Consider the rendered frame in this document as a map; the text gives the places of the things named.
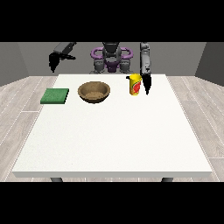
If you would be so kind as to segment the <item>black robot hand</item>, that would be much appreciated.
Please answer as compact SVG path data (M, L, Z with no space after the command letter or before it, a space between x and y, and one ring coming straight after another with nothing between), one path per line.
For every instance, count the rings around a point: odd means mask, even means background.
M51 68L51 71L53 73L55 72L56 67L60 63L60 60L75 60L75 57L68 54L52 52L49 55L49 67Z
M128 81L130 81L130 75L133 74L133 73L130 73L126 79ZM144 90L145 90L145 93L148 95L149 92L150 92L150 89L151 89L151 75L150 74L141 74L140 75L142 76L142 81L141 81L141 85L144 86Z

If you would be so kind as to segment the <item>yellow cup with melon print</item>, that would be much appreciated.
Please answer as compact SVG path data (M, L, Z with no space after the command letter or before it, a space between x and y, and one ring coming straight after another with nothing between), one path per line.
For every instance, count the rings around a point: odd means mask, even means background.
M138 95L141 87L142 76L139 73L133 73L129 76L129 93Z

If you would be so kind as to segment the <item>green square pad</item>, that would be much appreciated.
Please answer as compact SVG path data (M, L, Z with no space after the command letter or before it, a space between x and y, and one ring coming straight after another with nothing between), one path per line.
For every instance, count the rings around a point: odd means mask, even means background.
M64 104L69 93L68 88L48 88L41 100L41 104Z

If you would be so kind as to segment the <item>brown wooden bowl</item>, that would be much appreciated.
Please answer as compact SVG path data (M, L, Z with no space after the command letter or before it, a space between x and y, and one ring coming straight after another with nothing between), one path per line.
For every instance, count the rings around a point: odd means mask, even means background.
M89 81L78 88L79 97L88 103L103 102L110 93L108 84L101 81Z

